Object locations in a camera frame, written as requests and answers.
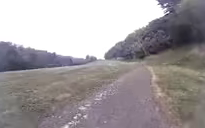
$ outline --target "sky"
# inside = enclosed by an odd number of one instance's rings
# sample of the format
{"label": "sky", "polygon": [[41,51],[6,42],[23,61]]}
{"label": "sky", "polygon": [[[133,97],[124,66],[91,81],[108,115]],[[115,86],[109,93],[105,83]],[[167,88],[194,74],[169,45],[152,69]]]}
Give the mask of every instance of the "sky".
{"label": "sky", "polygon": [[0,0],[0,41],[103,58],[115,43],[162,15],[156,0]]}

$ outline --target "dirt track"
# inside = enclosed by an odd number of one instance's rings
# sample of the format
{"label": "dirt track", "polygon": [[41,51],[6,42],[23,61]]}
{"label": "dirt track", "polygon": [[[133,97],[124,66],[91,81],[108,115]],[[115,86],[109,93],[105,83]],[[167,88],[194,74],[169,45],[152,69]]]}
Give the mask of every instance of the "dirt track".
{"label": "dirt track", "polygon": [[143,66],[91,98],[45,118],[40,128],[169,128],[152,99],[151,76]]}

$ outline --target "tree line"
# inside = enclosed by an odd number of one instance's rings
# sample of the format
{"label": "tree line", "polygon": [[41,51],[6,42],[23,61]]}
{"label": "tree line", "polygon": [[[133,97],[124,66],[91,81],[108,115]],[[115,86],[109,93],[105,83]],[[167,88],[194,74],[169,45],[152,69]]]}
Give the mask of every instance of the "tree line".
{"label": "tree line", "polygon": [[164,16],[129,34],[106,59],[144,58],[169,48],[205,43],[205,0],[157,0]]}
{"label": "tree line", "polygon": [[0,72],[86,64],[96,57],[73,58],[48,51],[24,48],[11,42],[0,42]]}

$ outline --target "grassy field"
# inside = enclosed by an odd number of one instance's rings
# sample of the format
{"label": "grassy field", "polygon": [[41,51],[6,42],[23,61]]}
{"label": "grassy field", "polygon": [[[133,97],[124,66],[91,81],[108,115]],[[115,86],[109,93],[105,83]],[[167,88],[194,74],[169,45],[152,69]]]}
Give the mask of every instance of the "grassy field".
{"label": "grassy field", "polygon": [[205,51],[186,47],[151,56],[146,62],[182,127],[205,128]]}
{"label": "grassy field", "polygon": [[37,128],[39,118],[85,99],[136,66],[137,63],[98,61],[0,73],[0,128]]}

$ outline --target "forest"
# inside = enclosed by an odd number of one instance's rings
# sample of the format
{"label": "forest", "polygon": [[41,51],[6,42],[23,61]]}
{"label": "forest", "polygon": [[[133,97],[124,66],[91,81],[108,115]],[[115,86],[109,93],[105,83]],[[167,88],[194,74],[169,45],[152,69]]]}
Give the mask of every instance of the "forest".
{"label": "forest", "polygon": [[73,58],[48,51],[24,48],[11,42],[0,42],[0,72],[81,65],[96,59],[89,55],[84,59]]}

